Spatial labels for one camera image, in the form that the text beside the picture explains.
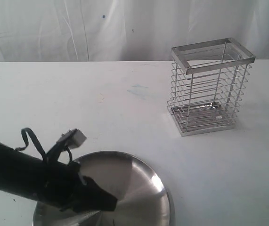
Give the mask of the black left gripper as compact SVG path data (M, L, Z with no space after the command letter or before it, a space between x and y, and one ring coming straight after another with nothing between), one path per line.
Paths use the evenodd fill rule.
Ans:
M47 166L38 201L61 211L114 211L118 199L102 189L92 178L79 176L80 164L52 163Z

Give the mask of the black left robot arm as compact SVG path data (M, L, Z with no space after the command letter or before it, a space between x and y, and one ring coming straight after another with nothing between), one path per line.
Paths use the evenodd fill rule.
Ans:
M117 198L72 161L45 163L0 143L0 190L60 209L80 213L113 211Z

